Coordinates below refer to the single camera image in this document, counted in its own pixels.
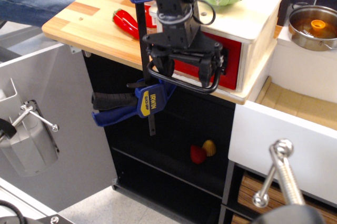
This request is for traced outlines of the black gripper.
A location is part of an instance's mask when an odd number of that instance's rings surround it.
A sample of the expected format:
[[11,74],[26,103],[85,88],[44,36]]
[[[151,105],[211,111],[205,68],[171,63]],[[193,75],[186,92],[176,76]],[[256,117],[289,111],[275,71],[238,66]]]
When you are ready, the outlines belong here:
[[214,73],[212,63],[223,61],[222,45],[205,36],[194,17],[184,20],[158,18],[157,21],[162,30],[142,37],[158,70],[158,73],[152,71],[152,75],[171,77],[175,69],[174,60],[199,63],[199,80],[202,87],[208,87]]

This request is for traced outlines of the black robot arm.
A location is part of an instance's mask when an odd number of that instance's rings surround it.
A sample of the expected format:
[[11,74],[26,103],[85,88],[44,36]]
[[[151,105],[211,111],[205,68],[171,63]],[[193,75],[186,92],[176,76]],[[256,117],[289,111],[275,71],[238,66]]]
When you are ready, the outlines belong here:
[[[155,0],[157,20],[162,31],[145,35],[147,53],[152,58],[147,66],[151,76],[191,91],[210,94],[220,81],[224,55],[221,43],[201,31],[199,0]],[[172,77],[175,61],[196,66],[200,85]]]

